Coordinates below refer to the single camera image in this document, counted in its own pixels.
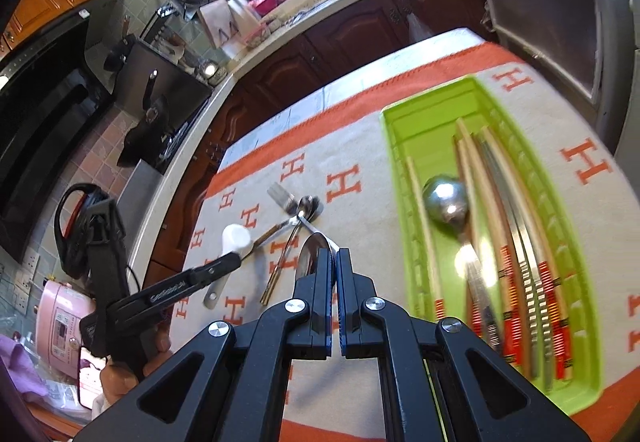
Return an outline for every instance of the finger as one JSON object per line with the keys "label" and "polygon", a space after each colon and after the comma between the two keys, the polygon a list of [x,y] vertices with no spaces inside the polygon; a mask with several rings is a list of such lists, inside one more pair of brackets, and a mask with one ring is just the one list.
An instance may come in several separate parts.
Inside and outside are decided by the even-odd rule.
{"label": "finger", "polygon": [[145,377],[148,377],[151,374],[151,372],[156,371],[160,367],[160,365],[163,364],[172,355],[173,353],[171,352],[171,350],[167,352],[160,352],[153,359],[151,359],[147,364],[145,364],[145,367],[142,369],[142,373],[145,374]]}
{"label": "finger", "polygon": [[167,352],[171,348],[171,339],[167,330],[158,330],[156,334],[156,348],[158,352]]}
{"label": "finger", "polygon": [[113,404],[137,385],[136,376],[119,366],[108,364],[100,372],[102,392],[109,404]]}

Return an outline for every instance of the power socket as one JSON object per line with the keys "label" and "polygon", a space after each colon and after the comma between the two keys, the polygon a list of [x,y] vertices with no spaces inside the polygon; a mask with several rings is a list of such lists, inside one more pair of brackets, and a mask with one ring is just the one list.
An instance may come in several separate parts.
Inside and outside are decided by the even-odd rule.
{"label": "power socket", "polygon": [[34,273],[36,272],[36,267],[38,266],[39,259],[40,259],[40,255],[31,247],[27,247],[27,249],[24,251],[22,266],[27,272],[29,272],[33,276]]}
{"label": "power socket", "polygon": [[29,301],[29,294],[27,294],[21,288],[14,287],[14,307],[23,315],[27,315],[28,301]]}
{"label": "power socket", "polygon": [[31,291],[31,278],[32,274],[29,274],[24,267],[15,271],[14,285],[27,294]]}

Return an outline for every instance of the tile wall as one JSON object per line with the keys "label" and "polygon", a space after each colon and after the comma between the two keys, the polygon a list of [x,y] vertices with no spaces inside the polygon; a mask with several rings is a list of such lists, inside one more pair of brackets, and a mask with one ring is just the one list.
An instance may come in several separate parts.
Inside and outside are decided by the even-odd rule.
{"label": "tile wall", "polygon": [[[107,190],[111,197],[118,198],[131,175],[132,168],[120,168],[116,163],[122,151],[124,136],[135,123],[136,120],[131,115],[116,106],[112,107],[89,132],[63,169],[31,234],[29,246],[40,254],[40,260],[33,278],[34,284],[31,286],[26,315],[22,315],[13,305],[14,275],[19,266],[0,248],[1,334],[10,335],[14,330],[18,330],[23,336],[28,332],[35,334],[36,316],[33,306],[39,303],[42,296],[43,280],[53,277],[56,281],[70,281],[62,271],[53,233],[56,207],[65,190],[71,184],[81,182],[98,184]],[[66,222],[80,197],[81,194],[76,192],[67,199],[60,217],[62,231],[65,230]]]}
{"label": "tile wall", "polygon": [[[129,34],[140,36],[154,12],[167,3],[177,6],[175,0],[118,0],[102,38],[103,43],[113,47],[122,38],[122,22],[129,15]],[[229,59],[222,49],[215,48],[207,37],[198,18],[186,22],[182,16],[171,16],[168,26],[186,41],[188,49],[197,56],[226,64]]]}

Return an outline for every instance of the phone screen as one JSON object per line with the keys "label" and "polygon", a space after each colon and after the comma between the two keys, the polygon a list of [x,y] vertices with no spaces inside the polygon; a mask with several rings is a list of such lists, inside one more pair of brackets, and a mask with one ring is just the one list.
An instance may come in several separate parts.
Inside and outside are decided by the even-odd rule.
{"label": "phone screen", "polygon": [[106,359],[94,357],[87,348],[81,347],[78,361],[78,396],[80,404],[85,408],[91,409],[95,398],[102,393],[100,371],[106,363]]}

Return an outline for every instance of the silver screw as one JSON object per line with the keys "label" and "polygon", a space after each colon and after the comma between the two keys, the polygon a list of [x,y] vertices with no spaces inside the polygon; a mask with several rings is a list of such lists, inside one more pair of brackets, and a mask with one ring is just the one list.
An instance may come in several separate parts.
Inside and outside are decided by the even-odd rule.
{"label": "silver screw", "polygon": [[287,311],[291,312],[292,314],[304,310],[305,307],[306,303],[301,299],[290,299],[284,304],[284,308],[286,308]]}
{"label": "silver screw", "polygon": [[462,322],[457,317],[445,317],[442,320],[442,328],[451,334],[455,334],[462,330]]}
{"label": "silver screw", "polygon": [[369,310],[382,310],[386,303],[381,297],[370,297],[364,302],[364,306]]}
{"label": "silver screw", "polygon": [[216,321],[209,325],[209,334],[214,337],[222,337],[226,336],[229,332],[229,325],[227,325],[224,321]]}

